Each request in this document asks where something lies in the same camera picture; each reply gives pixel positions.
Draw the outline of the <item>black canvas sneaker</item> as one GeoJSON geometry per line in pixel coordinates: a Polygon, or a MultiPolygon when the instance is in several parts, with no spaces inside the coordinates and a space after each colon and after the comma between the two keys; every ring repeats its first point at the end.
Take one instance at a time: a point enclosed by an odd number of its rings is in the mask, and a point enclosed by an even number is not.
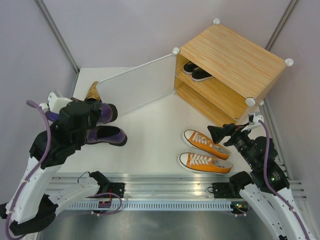
{"type": "Polygon", "coordinates": [[[196,67],[191,74],[191,79],[194,82],[202,82],[208,79],[212,79],[214,78],[213,75],[211,75],[210,73],[206,72],[205,70],[203,70],[200,67],[196,67]]]}
{"type": "Polygon", "coordinates": [[[186,73],[187,75],[191,75],[197,67],[198,66],[195,63],[188,61],[183,66],[183,72],[186,73]]]}

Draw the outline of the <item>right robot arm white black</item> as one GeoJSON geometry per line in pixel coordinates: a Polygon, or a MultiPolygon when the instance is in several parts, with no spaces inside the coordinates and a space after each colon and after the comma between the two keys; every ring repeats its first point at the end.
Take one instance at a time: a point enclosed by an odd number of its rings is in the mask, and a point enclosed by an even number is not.
{"type": "Polygon", "coordinates": [[[215,144],[228,137],[224,146],[233,146],[251,168],[238,172],[228,182],[213,183],[209,193],[216,198],[242,198],[272,235],[274,240],[313,240],[293,197],[288,177],[276,163],[278,152],[270,134],[250,139],[251,124],[225,124],[207,127],[215,144]]]}

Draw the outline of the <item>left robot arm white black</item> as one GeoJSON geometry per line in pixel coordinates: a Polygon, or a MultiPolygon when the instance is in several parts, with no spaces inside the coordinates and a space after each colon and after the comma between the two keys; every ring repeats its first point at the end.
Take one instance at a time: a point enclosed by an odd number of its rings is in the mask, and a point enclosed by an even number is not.
{"type": "Polygon", "coordinates": [[[31,100],[26,103],[40,112],[46,130],[36,136],[30,148],[27,167],[14,196],[0,206],[9,240],[41,232],[72,204],[93,196],[103,198],[110,190],[107,177],[95,171],[57,196],[46,194],[52,177],[68,157],[86,144],[87,131],[96,127],[101,116],[99,103],[70,101],[60,108],[59,117],[52,124],[39,105],[31,100]]]}

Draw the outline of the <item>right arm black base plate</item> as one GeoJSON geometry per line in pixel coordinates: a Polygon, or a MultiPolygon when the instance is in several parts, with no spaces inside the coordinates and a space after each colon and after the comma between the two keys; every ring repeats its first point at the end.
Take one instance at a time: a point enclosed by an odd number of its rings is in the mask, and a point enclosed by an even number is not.
{"type": "Polygon", "coordinates": [[[236,197],[227,182],[214,182],[207,187],[206,191],[213,194],[215,199],[234,199],[236,197]]]}

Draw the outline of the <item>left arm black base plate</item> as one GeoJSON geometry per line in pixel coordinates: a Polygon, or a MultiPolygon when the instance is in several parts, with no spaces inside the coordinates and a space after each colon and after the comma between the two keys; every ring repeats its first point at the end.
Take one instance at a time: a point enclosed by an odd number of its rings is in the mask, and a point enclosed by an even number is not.
{"type": "Polygon", "coordinates": [[[120,198],[124,197],[125,183],[124,182],[110,182],[107,186],[99,189],[98,194],[103,194],[100,198],[115,198],[116,196],[110,194],[116,194],[120,198]]]}

